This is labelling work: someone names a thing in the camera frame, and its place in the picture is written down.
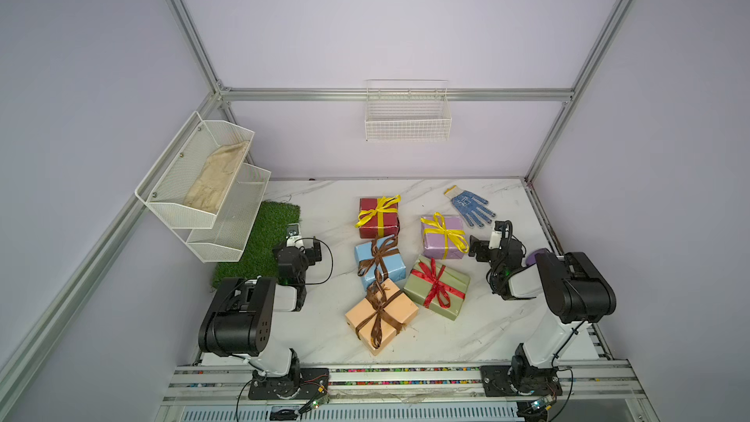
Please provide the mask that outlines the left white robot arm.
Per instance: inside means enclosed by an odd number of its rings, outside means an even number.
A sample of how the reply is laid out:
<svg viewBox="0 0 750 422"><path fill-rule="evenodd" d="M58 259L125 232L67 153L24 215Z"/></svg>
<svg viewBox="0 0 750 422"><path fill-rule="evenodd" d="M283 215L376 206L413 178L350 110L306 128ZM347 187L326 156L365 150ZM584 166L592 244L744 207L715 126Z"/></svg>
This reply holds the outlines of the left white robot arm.
<svg viewBox="0 0 750 422"><path fill-rule="evenodd" d="M263 377L294 378L299 359L273 341L273 315L302 311L312 284L307 271L322 260L324 247L314 236L293 236L273 249L276 277L223 279L199 328L199 350L240 359Z"/></svg>

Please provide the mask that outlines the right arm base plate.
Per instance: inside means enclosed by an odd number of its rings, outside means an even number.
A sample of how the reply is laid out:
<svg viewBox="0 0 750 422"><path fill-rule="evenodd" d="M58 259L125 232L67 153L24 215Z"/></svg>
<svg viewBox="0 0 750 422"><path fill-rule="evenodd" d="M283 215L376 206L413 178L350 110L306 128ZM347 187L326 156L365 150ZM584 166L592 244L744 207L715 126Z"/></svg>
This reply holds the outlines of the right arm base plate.
<svg viewBox="0 0 750 422"><path fill-rule="evenodd" d="M487 397L559 397L563 393L553 368L483 365L480 380Z"/></svg>

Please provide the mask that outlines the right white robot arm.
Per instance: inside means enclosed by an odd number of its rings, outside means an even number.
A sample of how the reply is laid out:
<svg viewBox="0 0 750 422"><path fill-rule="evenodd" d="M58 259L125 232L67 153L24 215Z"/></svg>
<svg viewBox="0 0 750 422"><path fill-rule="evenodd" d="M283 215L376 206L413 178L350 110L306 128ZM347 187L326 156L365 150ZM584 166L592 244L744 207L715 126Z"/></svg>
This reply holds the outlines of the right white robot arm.
<svg viewBox="0 0 750 422"><path fill-rule="evenodd" d="M468 255L489 265L486 281L493 294L506 301L542 295L548 307L509 365L480 368L486 396L555 398L562 392L558 360L584 326L614 313L613 289L583 252L527 252L510 221L497 221L489 240L471 236Z"/></svg>

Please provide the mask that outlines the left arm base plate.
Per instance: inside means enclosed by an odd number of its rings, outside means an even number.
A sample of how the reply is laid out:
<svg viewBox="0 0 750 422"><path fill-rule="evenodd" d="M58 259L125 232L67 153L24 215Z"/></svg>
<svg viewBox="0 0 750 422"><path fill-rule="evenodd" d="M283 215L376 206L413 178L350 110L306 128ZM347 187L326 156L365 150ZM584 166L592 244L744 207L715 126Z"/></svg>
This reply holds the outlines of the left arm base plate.
<svg viewBox="0 0 750 422"><path fill-rule="evenodd" d="M252 401L310 400L328 387L330 370L324 367L302 367L283 377L255 375L247 390Z"/></svg>

